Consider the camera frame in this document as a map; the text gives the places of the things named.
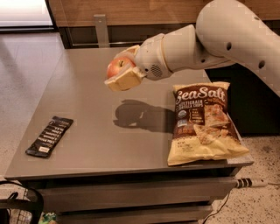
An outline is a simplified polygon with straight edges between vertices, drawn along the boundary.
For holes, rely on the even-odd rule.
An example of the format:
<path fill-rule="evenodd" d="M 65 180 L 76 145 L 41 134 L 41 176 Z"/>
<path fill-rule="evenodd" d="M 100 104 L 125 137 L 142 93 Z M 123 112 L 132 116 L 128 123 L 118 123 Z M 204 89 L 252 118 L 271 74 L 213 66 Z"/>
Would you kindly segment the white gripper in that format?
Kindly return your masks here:
<path fill-rule="evenodd" d="M 172 72 L 165 63 L 163 39 L 164 34 L 158 34 L 119 52 L 115 59 L 135 61 L 137 67 L 105 80 L 105 85 L 112 91 L 126 91 L 140 85 L 145 76 L 152 81 L 169 78 Z"/>

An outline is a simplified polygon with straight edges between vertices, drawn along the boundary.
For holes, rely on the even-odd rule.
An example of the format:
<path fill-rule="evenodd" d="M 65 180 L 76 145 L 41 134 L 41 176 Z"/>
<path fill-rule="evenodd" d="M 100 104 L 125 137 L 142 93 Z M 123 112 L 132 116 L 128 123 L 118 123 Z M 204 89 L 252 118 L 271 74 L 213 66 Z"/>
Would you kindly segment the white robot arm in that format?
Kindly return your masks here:
<path fill-rule="evenodd" d="M 113 91 L 133 88 L 142 79 L 158 81 L 185 69 L 210 69 L 238 63 L 280 95 L 280 36 L 237 0 L 213 0 L 199 13 L 196 24 L 160 33 L 115 57 L 129 58 L 105 80 Z"/>

